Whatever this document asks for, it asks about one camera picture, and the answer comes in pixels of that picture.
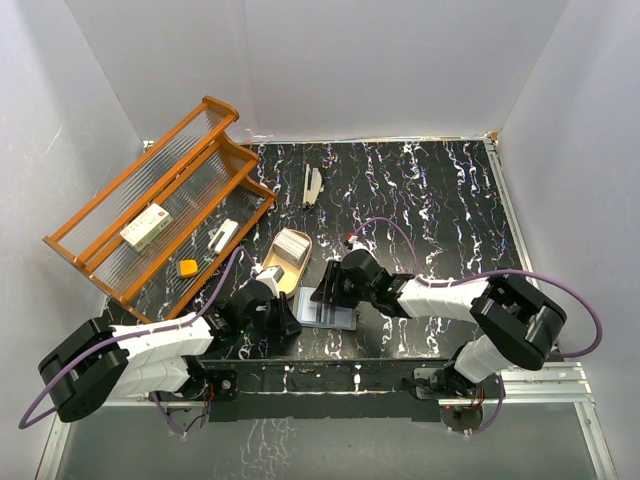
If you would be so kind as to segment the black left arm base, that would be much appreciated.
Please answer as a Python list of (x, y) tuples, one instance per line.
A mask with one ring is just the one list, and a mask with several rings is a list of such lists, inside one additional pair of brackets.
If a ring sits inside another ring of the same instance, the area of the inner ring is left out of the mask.
[[(156, 390), (149, 394), (149, 399), (159, 409), (170, 429), (185, 440), (197, 422), (203, 424), (209, 420), (215, 402), (235, 400), (237, 393), (238, 373), (235, 370), (202, 370), (187, 379), (176, 391)], [(177, 411), (177, 408), (169, 407), (169, 403), (173, 401), (200, 403), (202, 411), (187, 425), (182, 426), (171, 417)]]

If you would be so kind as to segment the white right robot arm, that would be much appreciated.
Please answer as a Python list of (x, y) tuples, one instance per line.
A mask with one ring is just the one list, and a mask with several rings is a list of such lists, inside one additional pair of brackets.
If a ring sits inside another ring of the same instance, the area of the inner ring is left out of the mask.
[(483, 334), (459, 347), (445, 367), (411, 384), (445, 396), (474, 394), (511, 366), (540, 370), (564, 327), (565, 311), (514, 273), (457, 284), (389, 273), (366, 249), (328, 262), (312, 301), (354, 309), (367, 302), (388, 317), (443, 317), (477, 324)]

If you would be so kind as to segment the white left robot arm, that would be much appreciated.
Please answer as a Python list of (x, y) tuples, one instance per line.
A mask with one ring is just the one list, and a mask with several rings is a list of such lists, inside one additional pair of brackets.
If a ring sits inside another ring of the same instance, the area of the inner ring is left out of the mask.
[(199, 399), (213, 380), (198, 357), (233, 345), (247, 332), (288, 340), (301, 332), (287, 296), (250, 280), (203, 312), (158, 324), (84, 322), (39, 364), (38, 371), (59, 418), (87, 417), (112, 398), (167, 392)]

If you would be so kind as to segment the black right arm base motor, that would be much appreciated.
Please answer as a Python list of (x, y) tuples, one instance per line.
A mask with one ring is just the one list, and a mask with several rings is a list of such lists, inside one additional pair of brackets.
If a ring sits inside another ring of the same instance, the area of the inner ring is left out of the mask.
[(506, 388), (496, 374), (474, 383), (453, 367), (416, 368), (400, 379), (399, 391), (427, 402), (431, 410), (438, 408), (438, 418), (452, 414), (460, 419), (463, 413), (482, 413), (488, 400), (504, 400)]

